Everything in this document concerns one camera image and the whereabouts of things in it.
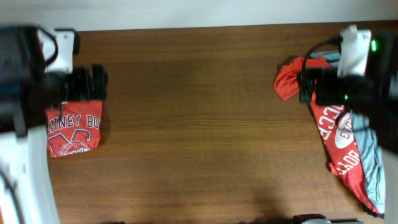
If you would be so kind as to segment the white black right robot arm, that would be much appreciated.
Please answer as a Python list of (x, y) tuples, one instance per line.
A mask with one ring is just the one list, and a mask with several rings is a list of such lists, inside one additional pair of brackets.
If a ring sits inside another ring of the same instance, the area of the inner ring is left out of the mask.
[(397, 150), (397, 33), (349, 26), (327, 40), (337, 59), (310, 65), (304, 56), (296, 83), (331, 158), (331, 171), (375, 215), (386, 212), (382, 149)]

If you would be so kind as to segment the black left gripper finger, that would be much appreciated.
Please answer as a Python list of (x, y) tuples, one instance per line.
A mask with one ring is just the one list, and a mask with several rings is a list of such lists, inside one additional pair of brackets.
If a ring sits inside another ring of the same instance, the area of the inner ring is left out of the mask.
[(93, 86), (88, 68), (79, 67), (76, 69), (76, 87), (79, 100), (89, 101), (93, 93)]
[(108, 73), (100, 64), (92, 65), (93, 97), (95, 100), (107, 99)]

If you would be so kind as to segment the orange red t-shirt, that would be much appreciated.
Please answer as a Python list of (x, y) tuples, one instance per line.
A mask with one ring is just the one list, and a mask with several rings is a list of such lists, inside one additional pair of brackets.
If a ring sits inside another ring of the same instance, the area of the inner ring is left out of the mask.
[(101, 100), (63, 103), (47, 109), (47, 149), (51, 157), (88, 152), (100, 143)]

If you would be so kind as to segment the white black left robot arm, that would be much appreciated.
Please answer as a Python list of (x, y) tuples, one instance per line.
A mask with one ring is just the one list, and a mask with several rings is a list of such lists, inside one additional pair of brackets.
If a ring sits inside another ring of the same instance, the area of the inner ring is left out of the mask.
[(47, 159), (95, 149), (108, 74), (74, 67), (80, 36), (33, 24), (1, 28), (1, 218), (58, 223)]

